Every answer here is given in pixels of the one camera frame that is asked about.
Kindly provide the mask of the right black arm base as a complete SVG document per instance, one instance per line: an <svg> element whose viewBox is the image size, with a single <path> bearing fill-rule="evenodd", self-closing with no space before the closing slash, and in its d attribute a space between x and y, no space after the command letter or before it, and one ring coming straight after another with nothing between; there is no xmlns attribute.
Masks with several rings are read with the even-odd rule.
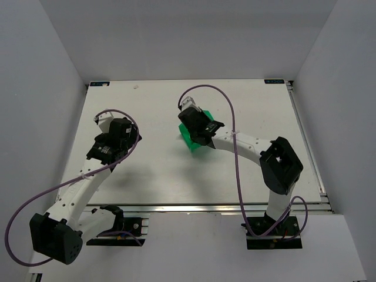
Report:
<svg viewBox="0 0 376 282"><path fill-rule="evenodd" d="M248 223L256 235L261 235L273 225L273 220L267 216L248 217ZM278 224L268 235L261 238L252 236L246 230L248 250L294 250L302 249L303 244L299 234L300 228L296 216L288 216Z"/></svg>

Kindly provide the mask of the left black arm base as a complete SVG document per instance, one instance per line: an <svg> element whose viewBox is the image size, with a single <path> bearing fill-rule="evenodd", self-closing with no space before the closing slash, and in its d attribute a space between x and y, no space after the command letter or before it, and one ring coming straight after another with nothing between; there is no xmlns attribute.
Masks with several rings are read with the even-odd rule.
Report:
<svg viewBox="0 0 376 282"><path fill-rule="evenodd" d="M140 216L127 216L124 211L114 205L100 206L92 210L93 215L105 215L102 221L109 227L100 227L99 231L87 242L87 246L110 247L142 247L147 235L147 218Z"/></svg>

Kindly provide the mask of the green plastic bin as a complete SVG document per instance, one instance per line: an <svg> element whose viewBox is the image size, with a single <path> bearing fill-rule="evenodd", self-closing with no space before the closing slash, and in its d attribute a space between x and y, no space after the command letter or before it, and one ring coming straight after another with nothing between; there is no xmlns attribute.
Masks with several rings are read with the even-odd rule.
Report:
<svg viewBox="0 0 376 282"><path fill-rule="evenodd" d="M178 118L180 133L191 152L210 143L209 138L203 133L213 120L208 110L186 109L178 114Z"/></svg>

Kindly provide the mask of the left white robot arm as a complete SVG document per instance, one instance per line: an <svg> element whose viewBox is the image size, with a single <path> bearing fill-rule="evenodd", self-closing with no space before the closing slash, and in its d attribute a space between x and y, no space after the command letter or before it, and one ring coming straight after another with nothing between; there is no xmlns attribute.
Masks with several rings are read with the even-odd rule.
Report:
<svg viewBox="0 0 376 282"><path fill-rule="evenodd" d="M34 251L63 264L71 264L82 246L102 233L130 235L133 230L125 226L123 210L114 205L100 206L81 219L92 196L114 171L115 162L125 157L139 139L137 126L125 117L109 118L100 128L102 133L95 137L78 181L29 223Z"/></svg>

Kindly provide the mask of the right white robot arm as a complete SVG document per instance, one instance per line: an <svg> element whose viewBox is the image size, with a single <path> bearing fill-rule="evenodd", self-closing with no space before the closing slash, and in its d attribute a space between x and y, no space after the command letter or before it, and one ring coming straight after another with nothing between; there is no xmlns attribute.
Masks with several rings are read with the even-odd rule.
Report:
<svg viewBox="0 0 376 282"><path fill-rule="evenodd" d="M270 190L267 218L277 221L286 217L292 191L303 171L303 164L287 139L265 140L235 132L224 123L211 120L197 106L182 107L178 118L193 142L232 152L260 166Z"/></svg>

